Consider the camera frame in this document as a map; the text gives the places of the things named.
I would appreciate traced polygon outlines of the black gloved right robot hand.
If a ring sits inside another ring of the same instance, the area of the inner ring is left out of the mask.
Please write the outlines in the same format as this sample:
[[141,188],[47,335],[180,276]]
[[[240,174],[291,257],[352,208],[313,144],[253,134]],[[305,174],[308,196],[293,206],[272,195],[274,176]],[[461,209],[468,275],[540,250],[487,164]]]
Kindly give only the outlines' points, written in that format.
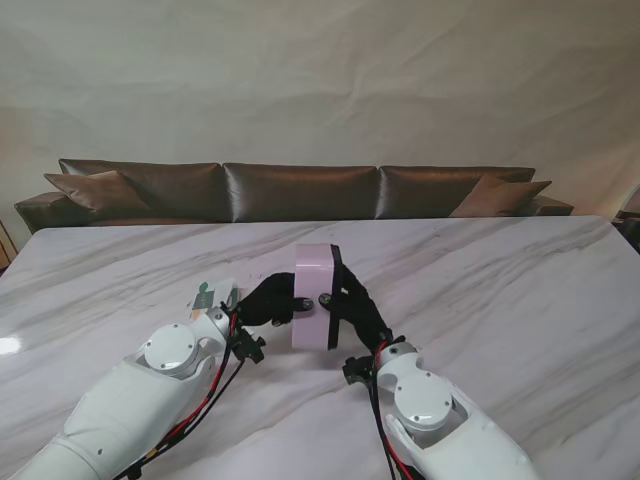
[[339,320],[351,324],[362,344],[370,352],[376,353],[382,344],[392,343],[392,330],[381,317],[367,289],[351,270],[343,265],[341,273],[340,292],[335,295],[323,293],[319,303]]

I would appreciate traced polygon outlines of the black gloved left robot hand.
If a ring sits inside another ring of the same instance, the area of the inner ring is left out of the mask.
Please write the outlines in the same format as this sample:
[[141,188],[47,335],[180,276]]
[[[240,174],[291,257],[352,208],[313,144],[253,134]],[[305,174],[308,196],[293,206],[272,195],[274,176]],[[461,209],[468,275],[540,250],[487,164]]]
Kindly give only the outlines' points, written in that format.
[[274,273],[264,279],[236,306],[235,313],[243,325],[274,326],[288,324],[294,314],[310,311],[314,302],[310,298],[294,296],[295,274]]

